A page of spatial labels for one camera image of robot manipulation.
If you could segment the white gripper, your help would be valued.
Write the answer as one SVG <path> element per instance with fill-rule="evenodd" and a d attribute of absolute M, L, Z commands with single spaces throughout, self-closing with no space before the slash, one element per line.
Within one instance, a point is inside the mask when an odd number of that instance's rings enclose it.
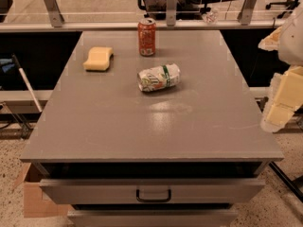
<path fill-rule="evenodd" d="M 283 26 L 262 39 L 258 48 L 278 50 L 278 57 L 291 66 L 283 74 L 274 73 L 270 82 L 260 126 L 264 131 L 277 132 L 303 105 L 303 8 L 298 7 Z"/>

